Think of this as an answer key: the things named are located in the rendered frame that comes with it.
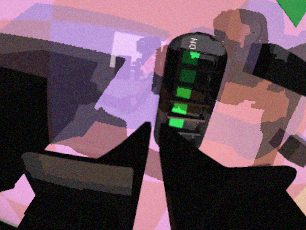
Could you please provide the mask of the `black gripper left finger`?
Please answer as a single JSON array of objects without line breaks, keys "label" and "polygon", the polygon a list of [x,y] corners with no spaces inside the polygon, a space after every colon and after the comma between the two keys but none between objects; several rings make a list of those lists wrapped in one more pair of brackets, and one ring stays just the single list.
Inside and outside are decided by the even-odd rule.
[{"label": "black gripper left finger", "polygon": [[37,192],[116,205],[118,230],[132,230],[149,155],[150,122],[144,122],[101,158],[29,150],[20,166]]}]

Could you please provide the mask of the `dark grey switch panel with green rocker switches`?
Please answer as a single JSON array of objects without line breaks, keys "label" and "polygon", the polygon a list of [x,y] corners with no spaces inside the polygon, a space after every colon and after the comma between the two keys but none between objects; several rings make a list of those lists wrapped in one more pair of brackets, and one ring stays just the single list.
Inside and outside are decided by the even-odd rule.
[{"label": "dark grey switch panel with green rocker switches", "polygon": [[153,140],[158,147],[160,124],[168,124],[200,148],[228,62],[224,44],[212,35],[178,35],[166,50],[158,95]]}]

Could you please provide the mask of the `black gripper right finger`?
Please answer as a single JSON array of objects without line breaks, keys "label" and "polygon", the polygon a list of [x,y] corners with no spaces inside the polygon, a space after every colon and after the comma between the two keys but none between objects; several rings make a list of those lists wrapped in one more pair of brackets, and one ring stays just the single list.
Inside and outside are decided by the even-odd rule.
[{"label": "black gripper right finger", "polygon": [[225,167],[168,124],[158,131],[170,230],[202,230],[230,195],[286,188],[297,178],[290,166]]}]

